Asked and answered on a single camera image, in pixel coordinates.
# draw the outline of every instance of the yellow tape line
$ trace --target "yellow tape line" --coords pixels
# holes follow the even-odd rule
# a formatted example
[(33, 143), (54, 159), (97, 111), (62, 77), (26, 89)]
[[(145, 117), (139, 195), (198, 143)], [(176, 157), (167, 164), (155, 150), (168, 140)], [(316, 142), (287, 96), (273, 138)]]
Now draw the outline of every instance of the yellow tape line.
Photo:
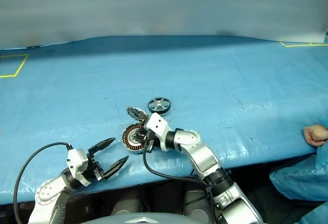
[(0, 75), (0, 78), (10, 78), (10, 77), (17, 77), (18, 73), (20, 72), (20, 70), (22, 69), (22, 67), (24, 66), (26, 60), (29, 57), (29, 54), (19, 54), (19, 55), (6, 55), (6, 56), (0, 56), (0, 58), (5, 58), (5, 57), (18, 57), (18, 56), (24, 56), (24, 60), (20, 63), (19, 67), (17, 68), (16, 72), (14, 74), (4, 74), (4, 75)]
[(282, 41), (279, 41), (284, 47), (306, 47), (306, 46), (328, 46), (328, 44), (300, 44), (300, 45), (285, 45)]

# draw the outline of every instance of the black wheel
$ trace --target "black wheel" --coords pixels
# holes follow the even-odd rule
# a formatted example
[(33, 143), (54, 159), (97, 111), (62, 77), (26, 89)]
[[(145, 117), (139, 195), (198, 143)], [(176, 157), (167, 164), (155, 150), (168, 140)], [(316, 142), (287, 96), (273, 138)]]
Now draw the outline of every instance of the black wheel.
[(152, 113), (164, 114), (171, 108), (171, 101), (166, 97), (156, 97), (148, 102), (148, 109)]

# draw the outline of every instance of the cable connector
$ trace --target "cable connector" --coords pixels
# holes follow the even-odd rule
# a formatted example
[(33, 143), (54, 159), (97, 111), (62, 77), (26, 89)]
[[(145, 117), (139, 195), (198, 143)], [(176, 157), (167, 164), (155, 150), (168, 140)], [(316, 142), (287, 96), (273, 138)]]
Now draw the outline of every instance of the cable connector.
[(69, 151), (69, 150), (72, 150), (72, 149), (73, 149), (73, 147), (72, 147), (72, 145), (71, 145), (71, 144), (66, 144), (66, 149)]
[(144, 137), (145, 144), (148, 145), (151, 140), (155, 137), (155, 133), (152, 130), (148, 130), (147, 134)]

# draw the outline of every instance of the copper coil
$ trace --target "copper coil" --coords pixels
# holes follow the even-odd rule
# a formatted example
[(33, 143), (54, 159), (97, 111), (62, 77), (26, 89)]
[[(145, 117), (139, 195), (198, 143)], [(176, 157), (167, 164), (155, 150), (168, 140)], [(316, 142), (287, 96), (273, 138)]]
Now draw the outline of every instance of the copper coil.
[(122, 143), (131, 151), (139, 152), (144, 148), (142, 143), (142, 135), (146, 134), (146, 130), (141, 124), (132, 124), (128, 126), (122, 134)]

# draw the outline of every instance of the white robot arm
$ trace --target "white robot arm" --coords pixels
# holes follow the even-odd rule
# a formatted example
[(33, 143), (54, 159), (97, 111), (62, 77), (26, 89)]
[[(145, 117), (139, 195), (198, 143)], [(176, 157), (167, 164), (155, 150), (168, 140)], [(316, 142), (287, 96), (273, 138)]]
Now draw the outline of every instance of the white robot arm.
[[(78, 188), (87, 187), (93, 178), (108, 179), (115, 174), (127, 161), (128, 156), (115, 162), (107, 172), (104, 172), (94, 159), (94, 153), (103, 150), (114, 140), (114, 138), (109, 138), (99, 142), (88, 150), (88, 154), (85, 154), (83, 149), (68, 148), (68, 167), (58, 177), (46, 180), (36, 190), (35, 207), (28, 223), (63, 223), (66, 203)], [(18, 215), (16, 221), (21, 223)]]
[(148, 130), (149, 140), (153, 135), (159, 139), (162, 150), (175, 149), (190, 159), (198, 177), (207, 183), (208, 190), (213, 194), (215, 206), (220, 210), (219, 223), (263, 223), (260, 214), (239, 186), (232, 182), (212, 150), (202, 143), (197, 132), (182, 129), (173, 131), (157, 113), (150, 116), (144, 128)]

